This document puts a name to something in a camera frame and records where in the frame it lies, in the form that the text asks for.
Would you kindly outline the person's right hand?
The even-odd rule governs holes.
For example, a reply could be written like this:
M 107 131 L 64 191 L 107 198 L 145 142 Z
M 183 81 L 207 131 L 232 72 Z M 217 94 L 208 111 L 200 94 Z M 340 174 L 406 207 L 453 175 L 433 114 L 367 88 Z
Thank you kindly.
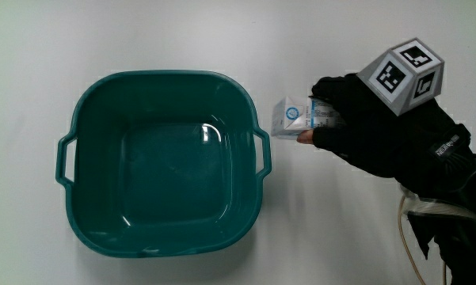
M 379 177 L 453 177 L 472 164 L 470 132 L 436 103 L 444 61 L 418 38 L 396 45 L 356 74 L 323 77 L 311 96 L 329 103 L 341 127 L 297 140 L 329 150 Z

